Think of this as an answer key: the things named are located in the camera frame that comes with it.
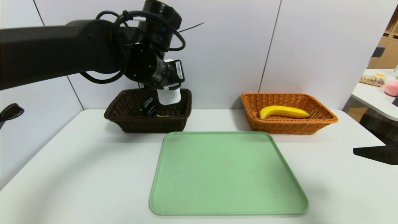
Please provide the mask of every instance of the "yellow banana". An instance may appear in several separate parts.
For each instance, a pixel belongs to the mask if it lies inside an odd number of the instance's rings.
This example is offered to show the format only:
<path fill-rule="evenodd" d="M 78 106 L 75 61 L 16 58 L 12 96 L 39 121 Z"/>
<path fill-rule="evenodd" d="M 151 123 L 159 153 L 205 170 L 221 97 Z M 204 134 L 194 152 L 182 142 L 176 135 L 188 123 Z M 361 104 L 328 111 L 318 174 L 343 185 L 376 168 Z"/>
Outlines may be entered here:
<path fill-rule="evenodd" d="M 260 111 L 260 118 L 265 119 L 268 116 L 285 116 L 290 118 L 307 118 L 310 115 L 302 109 L 288 106 L 266 106 Z"/>

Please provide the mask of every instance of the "white table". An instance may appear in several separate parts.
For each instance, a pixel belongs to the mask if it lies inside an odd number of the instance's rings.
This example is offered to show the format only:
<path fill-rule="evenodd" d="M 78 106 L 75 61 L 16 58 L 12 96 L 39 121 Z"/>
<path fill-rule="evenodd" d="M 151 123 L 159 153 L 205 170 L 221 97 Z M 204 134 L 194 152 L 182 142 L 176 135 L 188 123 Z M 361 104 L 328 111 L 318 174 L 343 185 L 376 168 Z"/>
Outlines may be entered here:
<path fill-rule="evenodd" d="M 85 110 L 0 191 L 1 224 L 396 223 L 398 166 L 355 156 L 382 145 L 339 110 L 309 136 L 272 135 L 306 193 L 299 216 L 157 216 L 148 207 L 165 134 L 125 134 Z M 185 131 L 250 130 L 243 110 L 193 110 Z"/>
<path fill-rule="evenodd" d="M 393 71 L 393 69 L 366 69 L 364 74 L 374 75 L 375 73 L 380 73 L 392 75 Z M 392 104 L 395 97 L 385 94 L 384 88 L 358 83 L 352 92 L 352 97 L 384 117 L 398 121 L 398 107 Z"/>

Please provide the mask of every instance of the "orange wicker basket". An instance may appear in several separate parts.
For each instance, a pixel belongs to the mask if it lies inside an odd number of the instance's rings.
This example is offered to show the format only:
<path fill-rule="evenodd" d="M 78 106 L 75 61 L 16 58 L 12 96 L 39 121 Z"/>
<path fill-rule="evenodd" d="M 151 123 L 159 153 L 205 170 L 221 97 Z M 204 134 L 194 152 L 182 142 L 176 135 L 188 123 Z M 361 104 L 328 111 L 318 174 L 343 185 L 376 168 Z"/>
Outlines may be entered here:
<path fill-rule="evenodd" d="M 277 134 L 313 134 L 338 118 L 314 97 L 303 93 L 248 92 L 241 95 L 250 127 L 255 131 Z M 296 119 L 270 116 L 264 120 L 259 112 L 266 106 L 279 105 L 299 108 L 310 114 L 309 118 Z"/>

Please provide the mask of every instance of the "barcode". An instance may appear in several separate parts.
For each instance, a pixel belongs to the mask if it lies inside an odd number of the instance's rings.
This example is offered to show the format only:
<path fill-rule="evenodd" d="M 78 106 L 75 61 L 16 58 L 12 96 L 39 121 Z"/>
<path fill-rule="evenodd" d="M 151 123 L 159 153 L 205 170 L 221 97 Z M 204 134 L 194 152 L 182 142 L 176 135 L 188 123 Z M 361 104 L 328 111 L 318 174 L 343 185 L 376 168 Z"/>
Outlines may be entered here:
<path fill-rule="evenodd" d="M 177 75 L 180 79 L 183 79 L 184 77 L 182 76 L 182 70 L 181 70 L 181 62 L 177 61 L 176 62 L 176 68 L 177 68 Z"/>

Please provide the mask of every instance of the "cable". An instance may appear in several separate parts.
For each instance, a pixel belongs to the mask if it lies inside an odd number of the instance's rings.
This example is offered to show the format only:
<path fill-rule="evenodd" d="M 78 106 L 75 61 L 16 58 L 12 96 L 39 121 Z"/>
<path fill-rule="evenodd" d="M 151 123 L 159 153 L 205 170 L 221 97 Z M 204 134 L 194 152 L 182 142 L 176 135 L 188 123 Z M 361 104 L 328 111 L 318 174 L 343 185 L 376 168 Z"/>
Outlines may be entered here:
<path fill-rule="evenodd" d="M 189 27 L 189 28 L 187 28 L 187 29 L 183 29 L 183 30 L 179 31 L 179 33 L 184 32 L 184 31 L 189 30 L 189 29 L 192 29 L 192 28 L 195 28 L 195 27 L 197 27 L 197 26 L 200 26 L 200 25 L 202 25 L 203 23 L 198 24 L 198 25 L 196 25 L 196 26 Z"/>
<path fill-rule="evenodd" d="M 106 14 L 111 14 L 116 17 L 119 17 L 119 14 L 117 14 L 116 12 L 102 11 L 97 15 L 96 20 L 99 20 L 103 15 L 106 15 Z M 129 27 L 129 25 L 126 22 L 123 22 L 123 24 L 126 27 Z M 114 32 L 119 33 L 120 32 L 119 27 L 120 27 L 120 24 L 117 27 L 115 27 Z M 113 76 L 109 79 L 96 79 L 96 78 L 92 77 L 91 75 L 89 75 L 87 72 L 80 73 L 84 78 L 88 79 L 90 82 L 93 82 L 93 83 L 107 84 L 107 83 L 111 83 L 111 82 L 118 80 L 119 78 L 121 78 L 124 75 L 124 73 L 126 72 L 126 69 L 127 69 L 127 55 L 126 55 L 126 52 L 123 50 L 123 43 L 121 42 L 120 36 L 118 36 L 116 39 L 118 40 L 117 43 L 119 44 L 119 48 L 122 50 L 122 57 L 123 57 L 122 69 L 120 69 L 120 71 L 115 76 Z"/>
<path fill-rule="evenodd" d="M 112 11 L 103 11 L 100 12 L 96 19 L 101 18 L 101 16 L 105 15 L 105 14 L 111 14 L 114 16 L 117 16 L 117 19 L 115 20 L 114 24 L 114 37 L 116 36 L 115 40 L 117 41 L 117 44 L 119 45 L 119 48 L 121 49 L 121 53 L 122 53 L 122 60 L 123 60 L 123 65 L 122 65 L 122 69 L 113 77 L 109 78 L 109 79 L 96 79 L 92 76 L 90 76 L 87 72 L 82 72 L 80 73 L 83 77 L 85 77 L 86 79 L 88 79 L 89 81 L 93 82 L 93 83 L 97 83 L 97 84 L 107 84 L 107 83 L 111 83 L 114 82 L 116 80 L 118 80 L 120 77 L 123 76 L 123 74 L 126 72 L 127 69 L 127 60 L 128 60 L 128 54 L 127 51 L 129 51 L 129 49 L 126 49 L 125 46 L 122 43 L 121 37 L 119 35 L 120 32 L 120 25 L 123 23 L 125 26 L 128 27 L 126 21 L 128 20 L 133 20 L 134 17 L 145 17 L 145 18 L 139 18 L 141 21 L 143 21 L 144 19 L 147 20 L 148 18 L 155 20 L 159 23 L 161 23 L 162 25 L 164 25 L 165 27 L 167 27 L 168 29 L 170 29 L 171 31 L 173 31 L 173 34 L 176 35 L 178 37 L 178 39 L 181 41 L 182 46 L 181 47 L 177 47 L 177 48 L 170 48 L 169 51 L 180 51 L 182 49 L 185 48 L 185 40 L 184 38 L 179 34 L 179 32 L 169 23 L 167 22 L 163 17 L 155 15 L 153 13 L 150 12 L 143 12 L 143 11 L 123 11 L 122 15 L 118 15 L 115 12 Z M 181 86 L 181 83 L 179 83 L 176 86 L 172 86 L 169 89 L 170 90 L 175 90 L 177 88 L 179 88 Z"/>
<path fill-rule="evenodd" d="M 126 22 L 128 20 L 132 20 L 134 17 L 145 17 L 146 19 L 152 19 L 160 24 L 166 26 L 168 29 L 173 31 L 174 35 L 178 37 L 178 39 L 181 41 L 182 46 L 177 47 L 177 48 L 170 48 L 169 51 L 180 51 L 185 48 L 185 40 L 184 38 L 178 33 L 178 31 L 169 23 L 167 22 L 163 17 L 158 16 L 156 14 L 150 13 L 150 12 L 143 12 L 143 11 L 124 11 L 122 15 L 119 15 L 117 17 L 116 21 L 114 22 L 115 25 L 120 25 L 123 22 Z"/>
<path fill-rule="evenodd" d="M 114 16 L 116 16 L 116 17 L 119 17 L 119 14 L 117 14 L 116 12 L 106 10 L 106 11 L 100 12 L 100 13 L 97 15 L 97 17 L 96 17 L 96 20 L 99 20 L 103 15 L 106 15 L 106 14 L 111 14 L 111 15 L 114 15 Z M 123 24 L 124 24 L 126 27 L 129 27 L 129 25 L 128 25 L 126 22 L 123 22 Z"/>

